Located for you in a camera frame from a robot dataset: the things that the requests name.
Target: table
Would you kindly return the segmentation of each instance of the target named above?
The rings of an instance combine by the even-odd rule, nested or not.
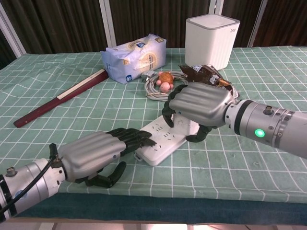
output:
[[[180,70],[182,64],[184,49],[167,49],[166,65],[160,70]],[[99,53],[27,54],[0,71],[2,171],[47,157],[51,142],[60,147],[98,130],[141,128],[161,115],[164,104],[147,100],[139,79],[126,85],[108,79],[22,128],[13,126],[14,120],[101,68]],[[307,112],[305,47],[234,48],[229,65],[220,73],[242,99]],[[214,130],[204,142],[184,144],[154,168],[132,154],[120,160],[127,162],[127,168],[111,189],[65,182],[59,196],[307,203],[306,160],[236,136],[227,127]]]

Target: power outlet socket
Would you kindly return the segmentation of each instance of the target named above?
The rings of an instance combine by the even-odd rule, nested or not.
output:
[[[196,134],[199,129],[197,123],[181,115],[174,114],[173,120],[173,128],[167,125],[163,116],[160,116],[141,129],[150,132],[150,139],[157,144],[137,149],[134,154],[137,160],[145,160],[149,165],[156,166],[184,144],[186,136]]]

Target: white cable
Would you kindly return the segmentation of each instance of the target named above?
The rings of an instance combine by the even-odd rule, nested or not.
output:
[[[178,71],[170,71],[170,74],[174,76],[174,81],[182,81],[183,84],[188,85],[189,82],[187,80],[186,74]],[[158,78],[159,76],[158,74],[156,74],[146,81],[144,86],[146,91],[146,97],[154,101],[166,102],[168,98],[168,93],[159,92],[155,89],[155,83],[157,82]]]

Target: white container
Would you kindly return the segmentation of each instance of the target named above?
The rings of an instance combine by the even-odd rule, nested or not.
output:
[[[217,14],[188,18],[186,21],[185,63],[226,68],[240,21]]]

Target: robot finger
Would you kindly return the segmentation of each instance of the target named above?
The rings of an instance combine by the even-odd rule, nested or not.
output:
[[[86,179],[85,184],[87,186],[99,186],[103,188],[111,188],[122,176],[126,169],[126,163],[121,162],[119,163],[115,170],[110,174],[108,177],[102,176],[102,175],[97,175],[93,177],[92,179]]]
[[[199,125],[200,128],[197,132],[196,135],[189,135],[186,137],[186,140],[189,141],[189,142],[201,142],[203,140],[206,139],[208,133],[212,130],[211,127],[206,127],[206,126],[202,126],[202,125]]]
[[[174,127],[174,122],[172,121],[172,115],[175,114],[175,113],[176,112],[169,107],[169,101],[165,102],[164,108],[162,109],[162,115],[163,115],[165,122],[171,128]]]
[[[116,128],[116,129],[113,129],[109,132],[107,132],[108,134],[111,134],[112,136],[116,136],[118,135],[119,133],[121,133],[122,131],[126,130],[125,128]]]
[[[117,137],[118,139],[121,139],[127,135],[135,135],[135,133],[138,132],[137,129],[133,129],[133,128],[128,128],[128,129],[123,129],[121,132],[116,133],[115,135],[113,135],[114,137]]]
[[[119,137],[119,140],[127,142],[136,139],[140,141],[142,138],[150,138],[151,136],[152,134],[149,132],[137,130],[136,132],[127,133],[126,135]]]
[[[120,155],[124,156],[127,153],[133,152],[135,150],[137,150],[138,148],[144,147],[144,146],[154,146],[156,145],[156,142],[149,139],[149,138],[141,138],[141,140],[130,140],[125,142],[126,144],[126,148],[125,150],[123,150]]]

